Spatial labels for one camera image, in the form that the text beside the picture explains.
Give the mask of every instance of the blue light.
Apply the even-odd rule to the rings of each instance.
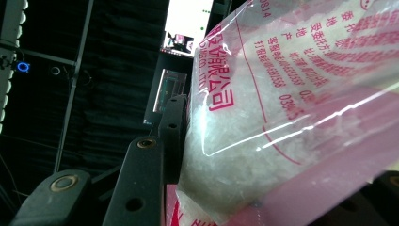
[[[27,73],[29,71],[30,65],[25,62],[19,62],[17,64],[17,69],[21,73]]]

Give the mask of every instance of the red stripe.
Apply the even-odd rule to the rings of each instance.
[[[179,226],[179,201],[176,201],[170,226]]]
[[[259,104],[261,104],[263,120],[264,120],[264,123],[267,123],[266,114],[264,114],[264,109],[263,109],[261,95],[259,94],[259,90],[258,90],[258,85],[256,84],[255,76],[253,75],[252,68],[250,67],[249,62],[247,60],[246,50],[244,49],[243,39],[241,38],[240,26],[238,25],[238,22],[237,22],[237,11],[235,11],[235,23],[237,24],[238,35],[240,36],[241,46],[243,47],[244,59],[247,62],[247,65],[249,67],[250,73],[252,75],[253,83],[255,84],[256,92],[258,93],[258,100],[259,100]]]
[[[272,138],[266,133],[266,128],[264,128],[263,126],[263,131],[264,134],[266,135],[267,139],[269,140],[269,142],[273,142]],[[287,154],[285,154],[276,144],[273,144],[273,147],[282,155],[284,156],[286,159],[288,159],[290,162],[295,163],[297,165],[300,165],[300,162],[295,161],[294,159],[290,158]]]

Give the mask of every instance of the white panel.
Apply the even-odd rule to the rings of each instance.
[[[23,24],[26,21],[26,15],[24,14],[24,12],[21,13],[21,21],[20,24]]]
[[[29,7],[29,4],[28,4],[27,0],[24,0],[23,10],[27,9],[28,7]]]
[[[8,80],[6,93],[9,93],[10,90],[11,90],[11,81]]]
[[[17,34],[17,39],[19,39],[23,34],[23,28],[21,26],[18,26],[18,34]]]
[[[5,96],[4,96],[3,108],[5,108],[5,107],[6,107],[7,103],[8,103],[8,96],[7,96],[7,95],[5,95]]]
[[[170,0],[165,31],[202,40],[213,0]]]
[[[0,117],[0,122],[4,120],[4,117],[6,116],[6,111],[4,109],[1,111],[1,117]]]

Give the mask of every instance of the light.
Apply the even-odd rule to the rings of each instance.
[[[52,75],[59,75],[61,73],[61,70],[58,67],[53,67],[50,69],[50,73]]]
[[[15,67],[15,70],[20,73],[28,73],[29,69],[30,64],[22,61],[17,62],[17,66]]]
[[[24,12],[21,13],[21,20],[20,20],[20,24],[23,24],[26,21],[26,15],[24,14]]]
[[[5,108],[5,107],[6,107],[7,103],[8,103],[8,96],[7,96],[7,95],[5,95],[5,96],[4,96],[3,108]]]
[[[11,90],[11,81],[8,80],[6,93],[9,93],[10,90]]]
[[[27,3],[27,0],[24,0],[23,10],[27,9],[28,7],[29,7],[29,4]]]
[[[4,120],[4,117],[6,116],[6,111],[4,109],[1,111],[1,117],[0,117],[0,122]]]
[[[23,28],[19,25],[18,26],[18,34],[17,34],[17,39],[19,39],[23,34]]]

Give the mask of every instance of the transparent plastic packaging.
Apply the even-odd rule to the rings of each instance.
[[[196,50],[172,225],[304,225],[359,189],[399,158],[398,57],[398,1],[247,1]]]

